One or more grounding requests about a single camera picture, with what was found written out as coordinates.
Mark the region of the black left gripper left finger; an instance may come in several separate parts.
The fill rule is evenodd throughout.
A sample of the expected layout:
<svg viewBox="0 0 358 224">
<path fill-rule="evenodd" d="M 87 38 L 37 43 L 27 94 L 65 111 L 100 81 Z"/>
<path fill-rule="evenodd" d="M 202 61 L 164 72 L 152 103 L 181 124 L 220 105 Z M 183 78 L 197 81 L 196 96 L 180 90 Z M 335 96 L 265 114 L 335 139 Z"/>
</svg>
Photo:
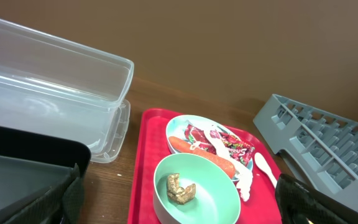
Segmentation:
<svg viewBox="0 0 358 224">
<path fill-rule="evenodd" d="M 55 185 L 0 209 L 0 223 L 77 223 L 84 200 L 83 179 L 75 164 Z"/>
</svg>

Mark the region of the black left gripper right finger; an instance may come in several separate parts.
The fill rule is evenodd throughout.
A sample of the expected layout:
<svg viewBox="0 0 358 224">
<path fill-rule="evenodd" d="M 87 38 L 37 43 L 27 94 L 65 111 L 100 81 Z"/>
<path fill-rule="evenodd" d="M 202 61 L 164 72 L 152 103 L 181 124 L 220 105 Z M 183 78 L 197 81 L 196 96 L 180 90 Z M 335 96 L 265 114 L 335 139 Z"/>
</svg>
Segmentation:
<svg viewBox="0 0 358 224">
<path fill-rule="evenodd" d="M 358 212 L 287 174 L 277 180 L 275 200 L 283 224 L 358 224 Z"/>
</svg>

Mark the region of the white napkin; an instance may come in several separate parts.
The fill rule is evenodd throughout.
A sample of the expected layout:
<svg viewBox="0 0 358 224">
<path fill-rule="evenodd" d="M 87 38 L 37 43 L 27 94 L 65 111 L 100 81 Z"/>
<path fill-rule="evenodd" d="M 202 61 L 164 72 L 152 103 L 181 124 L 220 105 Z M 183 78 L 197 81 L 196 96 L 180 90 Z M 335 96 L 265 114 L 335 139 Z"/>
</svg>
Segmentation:
<svg viewBox="0 0 358 224">
<path fill-rule="evenodd" d="M 212 129 L 210 130 L 209 135 L 206 135 L 205 132 L 204 131 L 203 132 L 204 132 L 207 140 L 209 140 L 210 143 L 216 148 L 216 155 L 219 157 L 222 157 L 224 159 L 227 159 L 233 163 L 235 170 L 236 170 L 235 176 L 233 178 L 237 182 L 236 188 L 240 190 L 241 199 L 245 202 L 248 201 L 248 199 L 250 197 L 250 186 L 252 185 L 252 178 L 253 178 L 252 169 L 249 167 L 252 164 L 252 159 L 248 166 L 245 166 L 241 162 L 233 159 L 230 156 L 230 153 L 229 153 L 228 149 L 225 147 L 225 145 L 223 144 L 223 142 L 219 138 L 211 137 L 211 131 L 218 131 L 218 127 L 212 126 Z M 191 144 L 191 145 L 200 147 L 199 142 Z"/>
</svg>

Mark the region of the white plastic spoon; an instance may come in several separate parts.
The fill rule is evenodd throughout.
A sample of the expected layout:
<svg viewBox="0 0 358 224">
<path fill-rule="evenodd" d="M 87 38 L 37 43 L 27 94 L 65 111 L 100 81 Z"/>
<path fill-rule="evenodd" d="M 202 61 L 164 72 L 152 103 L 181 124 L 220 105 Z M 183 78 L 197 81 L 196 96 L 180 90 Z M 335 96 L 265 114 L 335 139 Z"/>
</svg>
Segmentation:
<svg viewBox="0 0 358 224">
<path fill-rule="evenodd" d="M 254 155 L 254 162 L 256 166 L 270 179 L 273 187 L 276 188 L 277 179 L 274 177 L 272 170 L 268 165 L 267 161 L 265 160 L 264 156 L 261 153 L 256 152 Z"/>
</svg>

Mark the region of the green bowl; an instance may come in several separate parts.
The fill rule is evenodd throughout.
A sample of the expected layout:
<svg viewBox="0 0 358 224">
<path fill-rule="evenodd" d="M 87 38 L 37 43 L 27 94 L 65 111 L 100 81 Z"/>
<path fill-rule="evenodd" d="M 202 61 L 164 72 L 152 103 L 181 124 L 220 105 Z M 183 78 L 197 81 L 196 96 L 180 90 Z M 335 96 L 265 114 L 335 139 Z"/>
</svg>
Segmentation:
<svg viewBox="0 0 358 224">
<path fill-rule="evenodd" d="M 196 185 L 193 200 L 179 205 L 167 196 L 167 177 L 178 173 L 179 186 Z M 154 171 L 153 204 L 160 223 L 236 223 L 241 200 L 232 180 L 211 161 L 194 154 L 171 154 Z"/>
</svg>

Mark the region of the brown walnut food scrap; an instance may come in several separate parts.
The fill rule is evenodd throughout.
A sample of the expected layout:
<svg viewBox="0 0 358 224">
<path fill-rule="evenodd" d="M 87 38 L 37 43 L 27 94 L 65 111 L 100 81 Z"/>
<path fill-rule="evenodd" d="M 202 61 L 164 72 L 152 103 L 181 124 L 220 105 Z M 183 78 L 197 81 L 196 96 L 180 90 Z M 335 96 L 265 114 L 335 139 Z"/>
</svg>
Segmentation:
<svg viewBox="0 0 358 224">
<path fill-rule="evenodd" d="M 179 177 L 179 173 L 168 175 L 167 196 L 175 203 L 179 205 L 184 205 L 194 199 L 196 194 L 196 184 L 191 184 L 183 188 L 179 184 Z"/>
</svg>

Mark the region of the red snack wrapper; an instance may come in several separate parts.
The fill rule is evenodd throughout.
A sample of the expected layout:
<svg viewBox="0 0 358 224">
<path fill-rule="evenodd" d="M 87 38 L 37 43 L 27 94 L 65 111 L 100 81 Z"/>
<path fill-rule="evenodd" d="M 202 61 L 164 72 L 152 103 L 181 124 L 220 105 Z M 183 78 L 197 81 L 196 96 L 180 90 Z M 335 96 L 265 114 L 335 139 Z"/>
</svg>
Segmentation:
<svg viewBox="0 0 358 224">
<path fill-rule="evenodd" d="M 216 148 L 207 140 L 203 130 L 189 124 L 184 132 L 185 139 L 191 143 L 200 143 L 200 148 L 216 155 Z M 248 166 L 255 151 L 255 147 L 239 137 L 230 134 L 218 126 L 218 131 L 211 131 L 212 138 L 219 138 L 228 149 L 230 156 Z"/>
</svg>

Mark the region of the orange carrot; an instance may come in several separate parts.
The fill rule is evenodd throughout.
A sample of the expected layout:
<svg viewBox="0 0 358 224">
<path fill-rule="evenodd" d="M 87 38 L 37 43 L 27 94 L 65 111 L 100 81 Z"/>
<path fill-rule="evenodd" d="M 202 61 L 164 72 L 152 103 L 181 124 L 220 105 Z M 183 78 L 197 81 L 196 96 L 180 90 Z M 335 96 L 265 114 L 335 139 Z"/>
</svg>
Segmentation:
<svg viewBox="0 0 358 224">
<path fill-rule="evenodd" d="M 180 138 L 177 138 L 175 136 L 170 136 L 168 138 L 168 141 L 169 141 L 170 145 L 177 151 L 182 152 L 182 153 L 190 153 L 190 154 L 195 154 L 197 156 L 201 156 L 201 157 L 211 161 L 212 163 L 217 165 L 219 168 L 221 168 L 231 179 L 234 178 L 236 170 L 235 170 L 233 163 L 230 162 L 229 160 L 219 157 L 219 156 L 212 154 L 210 152 L 207 152 L 205 150 L 202 150 L 199 147 L 191 145 L 191 144 L 187 143 L 186 141 L 184 141 Z"/>
</svg>

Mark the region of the light blue plate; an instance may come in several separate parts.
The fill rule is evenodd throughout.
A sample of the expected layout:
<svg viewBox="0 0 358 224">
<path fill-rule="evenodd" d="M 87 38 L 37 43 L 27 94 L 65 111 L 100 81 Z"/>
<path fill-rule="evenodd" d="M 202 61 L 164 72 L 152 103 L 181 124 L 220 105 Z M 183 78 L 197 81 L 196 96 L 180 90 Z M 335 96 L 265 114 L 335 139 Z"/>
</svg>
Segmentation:
<svg viewBox="0 0 358 224">
<path fill-rule="evenodd" d="M 232 131 L 230 131 L 226 127 L 224 127 L 223 125 L 221 125 L 215 121 L 212 121 L 210 119 L 204 118 L 204 117 L 194 116 L 194 115 L 177 116 L 177 117 L 171 119 L 168 122 L 167 127 L 166 127 L 167 144 L 168 144 L 168 147 L 172 153 L 180 153 L 180 152 L 177 151 L 176 149 L 174 149 L 170 145 L 168 138 L 170 136 L 175 136 L 175 137 L 180 138 L 180 139 L 186 141 L 187 143 L 189 143 L 185 139 L 185 135 L 184 135 L 185 129 L 189 124 L 192 124 L 193 126 L 202 129 L 206 135 L 209 135 L 210 130 L 212 129 L 212 126 L 217 126 L 217 127 L 220 126 L 223 130 L 225 130 L 233 135 L 236 135 Z M 252 160 L 252 164 L 249 167 L 251 169 L 253 168 L 253 160 Z"/>
</svg>

